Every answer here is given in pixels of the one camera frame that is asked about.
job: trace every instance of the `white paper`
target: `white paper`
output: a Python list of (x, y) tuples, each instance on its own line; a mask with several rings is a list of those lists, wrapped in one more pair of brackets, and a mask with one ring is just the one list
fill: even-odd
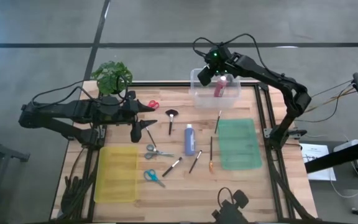
[[(328, 147), (324, 145), (315, 144), (300, 144), (302, 146), (303, 162), (312, 161), (313, 159), (328, 155)], [(336, 180), (334, 169), (328, 168), (308, 174), (309, 180)]]

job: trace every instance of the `scissors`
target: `scissors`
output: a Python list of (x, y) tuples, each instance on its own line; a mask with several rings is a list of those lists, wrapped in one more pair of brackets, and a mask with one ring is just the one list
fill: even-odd
[(146, 159), (151, 159), (151, 158), (153, 158), (153, 156), (156, 156), (156, 155), (173, 157), (173, 153), (160, 152), (152, 144), (148, 144), (146, 146), (146, 149), (148, 151), (150, 151), (150, 152), (144, 154), (144, 157)]
[(161, 185), (161, 187), (165, 187), (165, 185), (155, 175), (155, 170), (149, 169), (143, 173), (143, 176), (147, 181), (153, 181)]
[(160, 107), (160, 104), (155, 100), (150, 100), (150, 102), (149, 102), (149, 104), (147, 106), (151, 107), (151, 108), (154, 108), (154, 109), (157, 109), (157, 108)]

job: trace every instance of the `red scissors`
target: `red scissors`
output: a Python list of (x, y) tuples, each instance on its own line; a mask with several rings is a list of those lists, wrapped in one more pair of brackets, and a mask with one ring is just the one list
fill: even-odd
[(154, 108), (154, 109), (157, 109), (157, 108), (160, 107), (160, 104), (155, 100), (150, 100), (150, 102), (149, 102), (149, 104), (147, 106), (151, 107), (151, 108)]

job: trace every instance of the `yellow tray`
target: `yellow tray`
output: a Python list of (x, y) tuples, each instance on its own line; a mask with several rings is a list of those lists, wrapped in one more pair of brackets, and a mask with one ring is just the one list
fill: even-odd
[(96, 203), (135, 201), (136, 170), (136, 147), (101, 148), (93, 200)]

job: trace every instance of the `clear plastic container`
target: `clear plastic container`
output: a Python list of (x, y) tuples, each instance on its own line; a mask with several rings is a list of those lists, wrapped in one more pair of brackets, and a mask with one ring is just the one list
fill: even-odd
[(202, 68), (193, 69), (190, 73), (191, 88), (189, 94), (193, 95), (194, 105), (197, 108), (232, 108), (234, 102), (240, 98), (241, 85), (238, 78), (225, 74), (227, 83), (221, 97), (215, 97), (214, 92), (219, 76), (214, 76), (211, 83), (203, 86), (197, 78)]

